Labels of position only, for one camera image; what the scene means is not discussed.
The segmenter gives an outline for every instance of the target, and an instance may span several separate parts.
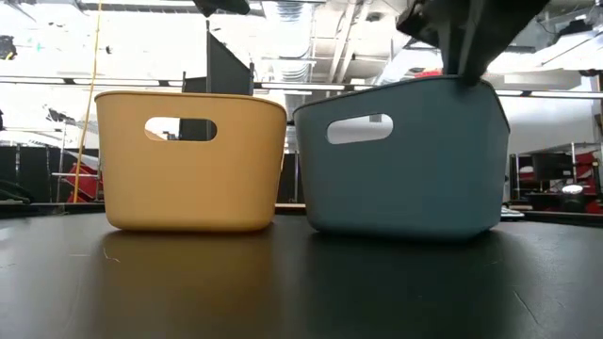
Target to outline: ceiling pipe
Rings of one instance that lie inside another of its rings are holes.
[[[368,9],[372,4],[373,0],[365,0],[363,2],[356,23],[362,24],[367,19]],[[343,63],[341,64],[341,69],[339,70],[339,74],[337,75],[337,83],[343,82],[343,78],[346,76],[346,72],[348,71],[348,67],[350,66],[351,57],[354,55],[354,51],[356,50],[357,44],[358,40],[350,40],[350,42],[348,42],[346,55],[343,57]]]
[[[343,50],[346,47],[346,43],[348,43],[348,37],[350,36],[351,31],[351,23],[354,19],[354,13],[356,11],[357,5],[357,0],[350,0],[348,6],[346,7],[341,31],[336,34],[340,36],[341,39],[337,39],[337,44],[335,45],[335,52],[333,55],[333,61],[331,62],[331,69],[329,69],[329,75],[327,76],[327,83],[333,82],[333,79],[335,77],[337,66],[339,66],[339,59],[343,55]]]

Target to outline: table surface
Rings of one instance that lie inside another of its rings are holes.
[[[503,223],[465,244],[131,234],[0,220],[0,338],[600,338],[603,230]]]

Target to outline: yellow cable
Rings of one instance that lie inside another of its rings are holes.
[[[86,108],[86,118],[84,119],[84,129],[79,139],[79,150],[77,151],[77,165],[75,166],[75,185],[73,188],[73,202],[77,203],[79,197],[79,171],[82,166],[82,153],[84,152],[84,141],[86,140],[86,131],[88,130],[88,120],[90,119],[90,106],[92,105],[92,95],[94,92],[94,82],[96,81],[96,61],[98,56],[98,37],[101,30],[101,13],[103,10],[103,0],[98,2],[98,16],[96,17],[96,34],[94,38],[94,63],[92,66],[92,81],[90,81],[90,94],[88,96],[88,107]]]

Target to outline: bin rim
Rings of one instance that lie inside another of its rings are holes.
[[[402,81],[399,81],[399,82],[395,82],[393,84],[387,84],[387,85],[377,86],[377,87],[374,87],[372,89],[363,89],[363,90],[354,91],[352,93],[335,95],[333,97],[329,97],[329,98],[325,98],[325,99],[321,99],[321,100],[316,100],[316,101],[314,101],[312,103],[304,104],[304,105],[301,105],[301,106],[295,108],[295,110],[293,111],[292,117],[295,119],[295,115],[298,113],[298,111],[300,109],[306,108],[306,107],[311,106],[311,105],[323,104],[323,103],[331,101],[331,100],[337,100],[337,99],[344,98],[344,97],[350,97],[350,96],[353,96],[353,95],[364,94],[364,93],[367,93],[367,92],[377,91],[377,90],[380,90],[380,89],[387,89],[387,88],[395,87],[395,86],[408,85],[408,84],[412,84],[412,83],[415,83],[415,82],[433,81],[433,80],[449,80],[449,79],[456,79],[456,80],[460,81],[462,79],[462,77],[459,76],[459,75],[437,75],[437,76],[430,76],[430,77],[422,77],[422,78],[416,78],[416,79],[410,79],[410,80],[402,80]],[[480,79],[480,81],[478,82],[478,85],[485,85],[485,86],[489,87],[490,89],[492,89],[492,91],[494,91],[496,93],[496,90],[495,90],[494,86],[492,86],[492,84],[490,84],[489,82],[487,82],[487,81],[485,81],[483,79]],[[500,112],[502,113],[502,118],[505,120],[505,123],[507,124],[507,129],[509,131],[511,131],[511,125],[509,124],[509,120],[507,119],[507,115],[505,114],[505,110],[502,107],[502,103],[500,102],[500,98],[498,98],[498,95],[496,95],[496,98],[497,98],[498,106],[500,106]]]
[[[241,100],[251,100],[251,101],[256,101],[256,102],[262,102],[265,104],[270,104],[270,105],[275,105],[278,108],[281,108],[281,110],[286,114],[285,108],[280,105],[277,104],[273,101],[267,100],[267,99],[262,99],[262,98],[255,98],[252,97],[251,95],[239,95],[239,94],[219,94],[219,93],[170,93],[170,92],[153,92],[153,91],[137,91],[137,90],[109,90],[106,92],[102,92],[100,94],[97,94],[94,97],[94,102],[96,102],[98,100],[98,98],[103,97],[103,96],[107,96],[107,95],[113,95],[113,94],[134,94],[134,95],[165,95],[165,96],[187,96],[187,97],[208,97],[208,98],[224,98],[224,99],[241,99]]]

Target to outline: robotic arm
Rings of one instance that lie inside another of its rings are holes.
[[[444,74],[475,85],[548,0],[415,0],[396,27],[440,48]]]

